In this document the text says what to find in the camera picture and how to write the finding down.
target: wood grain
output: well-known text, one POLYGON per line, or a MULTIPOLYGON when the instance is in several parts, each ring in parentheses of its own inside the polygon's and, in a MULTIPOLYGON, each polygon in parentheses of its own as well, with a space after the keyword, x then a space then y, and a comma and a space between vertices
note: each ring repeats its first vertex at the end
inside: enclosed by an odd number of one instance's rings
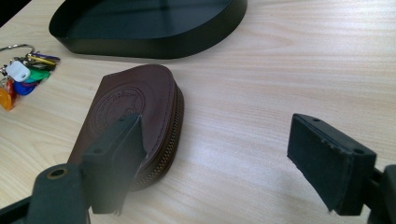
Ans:
MULTIPOLYGON (((35 177, 66 162, 102 76, 144 63, 171 69, 185 95, 176 160, 131 193, 122 216, 92 223, 364 223, 329 213, 287 159, 291 115, 323 119, 396 162, 393 1, 250 0, 211 49, 179 60, 77 55, 48 31, 61 0, 32 1, 0 29, 62 58, 49 80, 0 110, 0 207, 30 195, 35 177)), ((1 52, 7 63, 25 51, 1 52)))

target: colorful key tag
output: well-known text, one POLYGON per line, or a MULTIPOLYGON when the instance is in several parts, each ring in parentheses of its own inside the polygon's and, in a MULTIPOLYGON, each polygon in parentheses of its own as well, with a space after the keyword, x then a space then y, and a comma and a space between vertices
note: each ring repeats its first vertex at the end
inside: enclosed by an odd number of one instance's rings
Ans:
POLYGON ((36 85, 24 86, 21 82, 14 82, 14 91, 19 95, 28 95, 35 89, 36 85))
POLYGON ((14 91, 14 85, 12 83, 13 81, 9 79, 6 82, 5 89, 8 92, 8 94, 11 96, 12 102, 14 102, 14 100, 17 98, 17 93, 14 91))
POLYGON ((29 70, 30 70, 30 76, 28 79, 26 79, 24 81, 25 83, 41 81, 41 80, 46 79, 50 76, 49 71, 40 70, 37 68, 29 68, 29 70))
POLYGON ((23 82, 30 76, 30 70, 23 63, 14 61, 6 67, 6 72, 17 82, 23 82))
POLYGON ((12 108, 12 99, 9 93, 3 89, 0 88, 0 105, 5 109, 5 110, 10 110, 12 108))

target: blue key tag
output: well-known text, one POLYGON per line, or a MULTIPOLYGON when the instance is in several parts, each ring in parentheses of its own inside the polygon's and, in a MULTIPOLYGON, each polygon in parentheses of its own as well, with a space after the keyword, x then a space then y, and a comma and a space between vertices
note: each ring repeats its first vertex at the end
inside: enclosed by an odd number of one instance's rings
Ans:
POLYGON ((14 91, 19 95, 28 95, 35 89, 35 85, 23 86, 20 82, 14 82, 14 91))

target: white key tag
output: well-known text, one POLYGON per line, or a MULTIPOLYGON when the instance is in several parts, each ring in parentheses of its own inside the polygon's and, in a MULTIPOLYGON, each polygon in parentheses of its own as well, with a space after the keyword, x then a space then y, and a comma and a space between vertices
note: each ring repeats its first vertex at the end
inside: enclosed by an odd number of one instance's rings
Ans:
POLYGON ((23 82, 30 76, 29 68, 19 61, 14 61, 7 66, 6 72, 17 82, 23 82))

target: embossed logo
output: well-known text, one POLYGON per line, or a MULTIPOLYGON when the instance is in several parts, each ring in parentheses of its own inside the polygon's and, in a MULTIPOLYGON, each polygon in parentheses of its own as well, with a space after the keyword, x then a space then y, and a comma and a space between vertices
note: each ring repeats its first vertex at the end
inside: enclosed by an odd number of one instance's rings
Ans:
POLYGON ((91 126, 95 134, 101 134, 119 118, 132 113, 142 113, 144 96, 134 87, 119 87, 110 91, 96 104, 91 126))

